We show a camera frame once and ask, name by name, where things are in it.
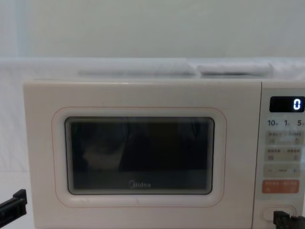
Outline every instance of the black clamp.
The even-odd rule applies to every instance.
[[[0,204],[0,228],[27,214],[25,208],[27,203],[27,192],[21,189],[12,199]]]
[[[275,211],[273,224],[276,225],[276,229],[305,229],[305,217],[290,216],[284,211]]]

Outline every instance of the white surface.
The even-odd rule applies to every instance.
[[[0,57],[17,54],[15,0],[0,0]]]
[[[21,56],[304,57],[304,0],[17,0]]]

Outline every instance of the orange button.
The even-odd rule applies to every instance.
[[[300,181],[299,180],[264,180],[263,193],[298,193]]]

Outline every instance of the microwave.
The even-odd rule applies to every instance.
[[[305,82],[32,80],[38,229],[269,229],[302,214]]]

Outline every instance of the dark glass window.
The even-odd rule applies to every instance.
[[[69,117],[65,131],[72,194],[212,191],[212,118]]]

